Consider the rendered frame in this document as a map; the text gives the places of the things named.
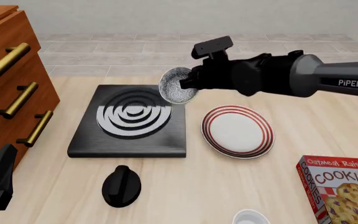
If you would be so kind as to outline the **round black knob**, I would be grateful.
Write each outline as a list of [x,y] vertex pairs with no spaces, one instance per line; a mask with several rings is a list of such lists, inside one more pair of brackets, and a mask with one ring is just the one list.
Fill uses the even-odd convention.
[[104,201],[114,208],[123,208],[136,201],[141,192],[139,175],[128,166],[117,166],[103,182]]

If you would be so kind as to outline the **tall wooden drawer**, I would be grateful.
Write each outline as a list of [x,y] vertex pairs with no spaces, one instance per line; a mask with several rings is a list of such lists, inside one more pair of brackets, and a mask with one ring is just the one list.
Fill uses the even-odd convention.
[[40,50],[40,44],[24,11],[13,12],[0,20],[0,59],[7,55],[5,48],[17,47],[23,42],[30,45],[30,52],[0,77],[0,87]]

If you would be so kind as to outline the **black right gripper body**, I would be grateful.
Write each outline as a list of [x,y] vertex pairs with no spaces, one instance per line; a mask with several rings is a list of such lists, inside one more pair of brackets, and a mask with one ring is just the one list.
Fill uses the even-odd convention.
[[232,80],[232,69],[239,63],[238,60],[218,61],[204,59],[203,71],[196,78],[198,90],[223,89],[237,90]]

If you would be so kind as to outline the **cookies box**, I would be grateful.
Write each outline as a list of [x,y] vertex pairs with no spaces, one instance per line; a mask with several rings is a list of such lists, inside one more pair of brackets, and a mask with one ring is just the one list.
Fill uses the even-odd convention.
[[296,171],[318,224],[358,224],[358,158],[304,155]]

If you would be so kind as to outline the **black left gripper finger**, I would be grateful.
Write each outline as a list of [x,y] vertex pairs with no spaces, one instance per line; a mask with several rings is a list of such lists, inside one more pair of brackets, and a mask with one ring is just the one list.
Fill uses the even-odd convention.
[[12,144],[2,147],[0,150],[0,179],[12,176],[16,156],[17,149]]

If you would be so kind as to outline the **flat black stove plate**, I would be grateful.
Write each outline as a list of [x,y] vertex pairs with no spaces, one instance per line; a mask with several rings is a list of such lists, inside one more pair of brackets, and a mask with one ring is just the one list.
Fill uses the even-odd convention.
[[184,158],[185,106],[157,85],[98,85],[68,146],[70,158]]

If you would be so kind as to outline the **small black plate on stalk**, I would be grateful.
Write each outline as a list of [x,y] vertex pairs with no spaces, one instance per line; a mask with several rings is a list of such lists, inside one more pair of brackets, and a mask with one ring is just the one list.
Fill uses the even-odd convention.
[[207,40],[193,46],[191,57],[193,57],[193,59],[208,57],[211,60],[228,60],[226,50],[232,46],[233,42],[228,35]]

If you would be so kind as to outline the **black patterned bowl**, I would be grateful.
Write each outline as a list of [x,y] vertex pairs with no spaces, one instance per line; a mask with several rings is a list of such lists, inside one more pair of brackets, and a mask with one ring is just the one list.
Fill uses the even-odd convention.
[[165,72],[158,83],[161,97],[171,104],[186,104],[198,93],[197,89],[182,89],[180,80],[189,77],[191,70],[185,67],[172,68]]

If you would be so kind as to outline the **small white bowl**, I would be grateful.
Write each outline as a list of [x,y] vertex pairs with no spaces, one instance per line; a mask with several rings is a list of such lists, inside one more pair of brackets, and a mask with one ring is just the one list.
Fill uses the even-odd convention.
[[234,215],[232,224],[270,224],[270,222],[256,210],[243,209]]

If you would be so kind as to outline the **low wooden drawer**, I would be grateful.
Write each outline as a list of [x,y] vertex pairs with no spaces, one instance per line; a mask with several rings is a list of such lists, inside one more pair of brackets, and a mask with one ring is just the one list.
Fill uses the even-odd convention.
[[[39,119],[34,118],[35,114],[43,114],[48,110],[52,111],[60,102],[51,80],[36,80],[35,82],[39,84],[38,89],[13,119],[4,119],[0,115],[0,149],[6,144],[14,145],[18,150],[15,164],[20,163],[27,151],[25,145],[16,144],[16,139],[27,138],[35,128],[39,121]],[[0,110],[6,109],[20,95],[21,92],[17,91],[17,86],[30,83],[27,80],[5,85],[0,90]]]

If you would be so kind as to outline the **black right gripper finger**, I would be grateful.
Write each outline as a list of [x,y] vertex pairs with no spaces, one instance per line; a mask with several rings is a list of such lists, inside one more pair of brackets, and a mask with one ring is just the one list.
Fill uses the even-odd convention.
[[179,80],[179,84],[181,89],[197,89],[197,81],[193,78],[186,78],[183,80]]
[[202,71],[203,71],[202,66],[193,67],[191,69],[191,72],[189,72],[189,74],[188,74],[188,78],[198,78],[200,72],[202,72]]

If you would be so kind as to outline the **white plate with red rings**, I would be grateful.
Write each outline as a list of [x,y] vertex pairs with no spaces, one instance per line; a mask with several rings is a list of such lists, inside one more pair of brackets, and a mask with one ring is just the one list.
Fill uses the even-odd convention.
[[258,112],[238,105],[213,108],[201,121],[205,141],[216,151],[238,159],[253,159],[268,153],[275,134]]

